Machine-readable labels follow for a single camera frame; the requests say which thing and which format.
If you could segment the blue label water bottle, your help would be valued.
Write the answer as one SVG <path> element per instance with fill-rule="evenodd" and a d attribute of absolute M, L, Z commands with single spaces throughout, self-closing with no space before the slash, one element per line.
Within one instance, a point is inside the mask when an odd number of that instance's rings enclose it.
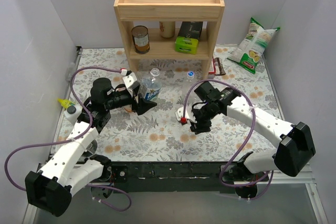
<path fill-rule="evenodd" d="M 154 101 L 158 98 L 162 88 L 162 81 L 159 78 L 160 70 L 152 68 L 151 71 L 141 78 L 139 93 L 145 100 Z"/>

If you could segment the clear plastic bottle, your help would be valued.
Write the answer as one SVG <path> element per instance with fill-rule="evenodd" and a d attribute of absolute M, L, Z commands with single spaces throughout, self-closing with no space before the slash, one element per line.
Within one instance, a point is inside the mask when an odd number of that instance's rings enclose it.
<path fill-rule="evenodd" d="M 181 93 L 181 99 L 182 103 L 184 104 L 185 98 L 187 93 L 189 92 L 192 85 L 195 83 L 195 76 L 189 76 L 184 79 L 183 86 L 182 86 L 182 93 Z M 188 100 L 187 100 L 187 106 L 191 107 L 193 103 L 196 101 L 196 94 L 194 91 L 191 91 Z"/>

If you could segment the blue white bottle cap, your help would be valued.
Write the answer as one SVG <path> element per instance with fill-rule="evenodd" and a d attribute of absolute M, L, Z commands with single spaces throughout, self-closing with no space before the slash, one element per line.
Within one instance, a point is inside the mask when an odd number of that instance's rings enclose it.
<path fill-rule="evenodd" d="M 194 74 L 193 71 L 189 71 L 189 72 L 187 73 L 187 78 L 190 79 L 190 80 L 194 79 L 194 76 L 195 76 L 195 74 Z"/>

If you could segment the orange drink bottle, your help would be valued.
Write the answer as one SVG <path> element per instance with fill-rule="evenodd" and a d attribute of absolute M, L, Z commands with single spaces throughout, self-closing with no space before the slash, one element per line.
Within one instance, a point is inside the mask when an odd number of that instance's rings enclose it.
<path fill-rule="evenodd" d="M 132 105 L 126 105 L 123 107 L 125 111 L 127 111 L 128 113 L 134 113 L 135 111 L 132 108 Z"/>

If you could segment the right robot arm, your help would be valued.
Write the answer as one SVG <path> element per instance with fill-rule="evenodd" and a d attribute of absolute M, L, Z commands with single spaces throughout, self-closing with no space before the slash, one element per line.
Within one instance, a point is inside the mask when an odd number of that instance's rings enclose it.
<path fill-rule="evenodd" d="M 224 166 L 223 177 L 248 181 L 258 173 L 273 170 L 295 177 L 316 154 L 310 127 L 305 123 L 292 124 L 276 118 L 253 106 L 231 87 L 220 91 L 205 81 L 194 93 L 204 102 L 201 108 L 191 110 L 191 131 L 195 134 L 209 132 L 211 120 L 223 114 L 250 126 L 274 146 L 263 152 L 248 152 L 233 166 Z"/>

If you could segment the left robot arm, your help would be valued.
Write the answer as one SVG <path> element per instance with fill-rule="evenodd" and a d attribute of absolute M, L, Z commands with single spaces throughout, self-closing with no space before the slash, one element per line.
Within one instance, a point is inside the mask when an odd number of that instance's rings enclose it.
<path fill-rule="evenodd" d="M 130 106 L 137 115 L 143 115 L 156 106 L 138 93 L 140 83 L 134 73 L 122 78 L 123 84 L 114 88 L 108 78 L 93 82 L 90 97 L 84 103 L 67 143 L 37 172 L 25 178 L 29 204 L 59 217 L 68 208 L 72 197 L 90 182 L 108 182 L 115 176 L 112 162 L 94 154 L 76 168 L 80 157 L 94 143 L 111 118 L 110 111 Z"/>

